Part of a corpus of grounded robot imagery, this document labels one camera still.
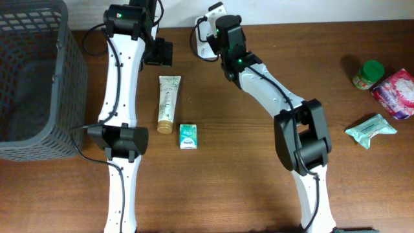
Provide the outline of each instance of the wooden table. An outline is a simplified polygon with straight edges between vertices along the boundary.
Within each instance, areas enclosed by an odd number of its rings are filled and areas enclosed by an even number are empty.
[[[327,186],[340,228],[414,230],[414,118],[394,120],[350,76],[366,60],[414,72],[414,21],[310,23],[244,27],[254,51],[284,86],[322,102],[331,132]],[[136,186],[139,232],[248,232],[296,227],[300,204],[290,172],[275,152],[272,117],[229,83],[220,63],[198,60],[189,28],[161,29],[174,43],[173,67],[145,66],[138,81],[138,125],[150,143]],[[78,42],[84,32],[75,32]],[[104,38],[93,35],[94,47]],[[89,68],[86,122],[98,118],[107,55],[85,56]],[[170,135],[157,133],[158,76],[181,75]],[[380,113],[398,130],[378,135],[365,150],[344,133],[358,119]],[[199,149],[180,150],[179,124],[197,124]],[[84,152],[105,159],[91,139]],[[0,232],[103,232],[107,167],[80,157],[0,161]]]

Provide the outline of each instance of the tube cap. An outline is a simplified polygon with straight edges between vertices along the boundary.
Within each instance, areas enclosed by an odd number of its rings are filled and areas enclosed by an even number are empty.
[[[160,120],[158,122],[157,131],[164,134],[173,132],[173,123],[169,120]]]

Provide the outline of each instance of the snack package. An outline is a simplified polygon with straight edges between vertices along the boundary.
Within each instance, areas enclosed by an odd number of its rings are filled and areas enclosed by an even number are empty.
[[[371,138],[375,135],[395,134],[397,131],[381,115],[377,114],[359,126],[345,130],[345,133],[354,137],[355,141],[365,149],[368,149],[371,144]]]
[[[375,87],[372,94],[395,119],[414,115],[414,77],[405,69]]]

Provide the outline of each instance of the lotion tube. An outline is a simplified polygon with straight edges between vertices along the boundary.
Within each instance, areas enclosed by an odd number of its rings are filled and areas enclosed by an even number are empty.
[[[160,109],[158,113],[157,131],[172,133],[175,104],[181,76],[160,76]]]

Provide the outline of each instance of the jar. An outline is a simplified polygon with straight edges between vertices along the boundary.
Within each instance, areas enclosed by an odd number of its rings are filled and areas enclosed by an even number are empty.
[[[367,61],[352,82],[360,90],[368,90],[385,74],[384,66],[377,61]]]

